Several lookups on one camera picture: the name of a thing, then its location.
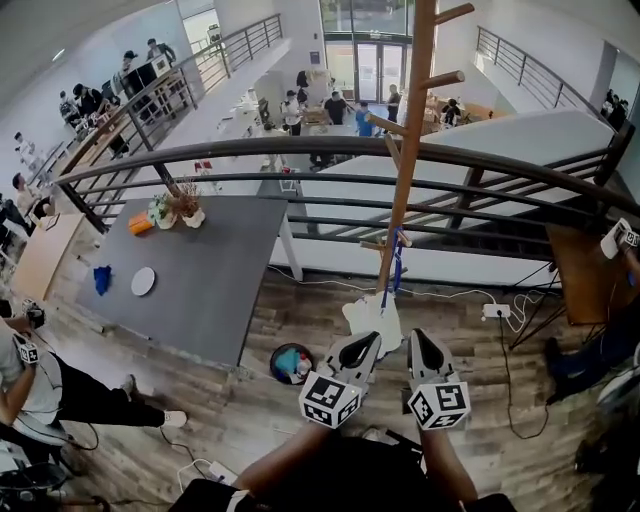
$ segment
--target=potted plant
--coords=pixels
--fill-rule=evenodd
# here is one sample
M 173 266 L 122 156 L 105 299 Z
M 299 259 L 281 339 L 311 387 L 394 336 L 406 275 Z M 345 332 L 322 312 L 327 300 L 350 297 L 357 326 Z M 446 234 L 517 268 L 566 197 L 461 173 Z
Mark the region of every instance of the potted plant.
M 171 207 L 170 197 L 170 194 L 167 193 L 154 196 L 151 203 L 149 203 L 147 218 L 149 222 L 160 229 L 171 229 L 178 218 Z
M 190 228 L 199 228 L 205 219 L 198 199 L 200 189 L 193 181 L 184 181 L 177 186 L 178 190 L 170 198 L 171 209 L 182 217 Z

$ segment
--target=gray table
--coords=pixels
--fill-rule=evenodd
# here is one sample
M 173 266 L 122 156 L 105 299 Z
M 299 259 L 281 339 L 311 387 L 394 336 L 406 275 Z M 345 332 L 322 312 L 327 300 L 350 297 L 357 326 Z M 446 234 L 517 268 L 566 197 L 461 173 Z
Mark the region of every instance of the gray table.
M 134 236 L 128 220 L 149 200 L 129 201 L 102 244 L 94 266 L 111 265 L 102 297 L 93 272 L 78 303 L 109 322 L 161 344 L 227 365 L 240 362 L 253 307 L 282 223 L 286 201 L 257 197 L 203 197 L 199 229 L 181 220 L 168 231 Z M 144 297 L 131 292 L 142 267 L 156 272 Z

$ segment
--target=white sneaker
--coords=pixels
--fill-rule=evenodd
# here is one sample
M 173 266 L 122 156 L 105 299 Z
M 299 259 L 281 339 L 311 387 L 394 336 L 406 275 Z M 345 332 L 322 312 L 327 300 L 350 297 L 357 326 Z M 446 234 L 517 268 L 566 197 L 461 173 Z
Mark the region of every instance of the white sneaker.
M 129 401 L 131 401 L 131 393 L 136 390 L 136 378 L 132 374 L 127 375 L 120 386 L 120 389 L 127 394 Z
M 184 411 L 164 411 L 163 427 L 184 427 L 187 423 L 187 414 Z

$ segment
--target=glass door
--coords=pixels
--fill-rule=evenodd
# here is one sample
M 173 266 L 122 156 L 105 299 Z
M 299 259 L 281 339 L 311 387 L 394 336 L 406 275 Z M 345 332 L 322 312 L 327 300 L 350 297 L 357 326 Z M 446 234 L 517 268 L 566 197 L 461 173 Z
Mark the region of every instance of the glass door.
M 358 44 L 358 86 L 360 101 L 378 101 L 378 45 Z
M 384 103 L 391 84 L 400 88 L 402 45 L 358 43 L 357 46 L 360 101 Z
M 382 47 L 382 90 L 378 103 L 384 103 L 391 94 L 389 87 L 396 85 L 400 90 L 402 72 L 402 46 L 380 45 Z

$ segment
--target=ceiling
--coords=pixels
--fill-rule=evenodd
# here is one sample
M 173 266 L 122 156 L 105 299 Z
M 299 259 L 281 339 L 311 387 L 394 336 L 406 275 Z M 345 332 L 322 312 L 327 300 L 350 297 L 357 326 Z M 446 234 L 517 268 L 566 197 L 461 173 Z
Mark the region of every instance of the ceiling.
M 51 59 L 59 50 L 68 55 L 96 30 L 162 1 L 0 0 L 0 111 L 56 65 Z

